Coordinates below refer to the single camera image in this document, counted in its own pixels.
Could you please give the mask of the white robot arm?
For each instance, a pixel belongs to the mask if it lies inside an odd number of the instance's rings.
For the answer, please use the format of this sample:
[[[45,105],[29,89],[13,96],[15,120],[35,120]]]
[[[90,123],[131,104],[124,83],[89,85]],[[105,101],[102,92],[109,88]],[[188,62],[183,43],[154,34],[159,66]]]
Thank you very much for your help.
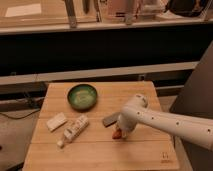
[[[117,120],[118,127],[125,133],[131,133],[137,124],[151,126],[213,151],[213,119],[149,109],[148,100],[142,94],[135,94],[126,102]]]

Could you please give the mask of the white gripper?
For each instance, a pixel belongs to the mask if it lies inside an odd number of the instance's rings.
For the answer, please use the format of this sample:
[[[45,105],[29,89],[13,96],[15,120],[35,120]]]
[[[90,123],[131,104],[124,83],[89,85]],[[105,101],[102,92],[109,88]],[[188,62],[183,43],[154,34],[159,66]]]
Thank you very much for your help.
[[[115,124],[115,130],[116,132],[120,132],[122,130],[122,138],[126,138],[135,129],[136,125],[136,121],[133,121],[123,115],[119,115],[117,123]]]

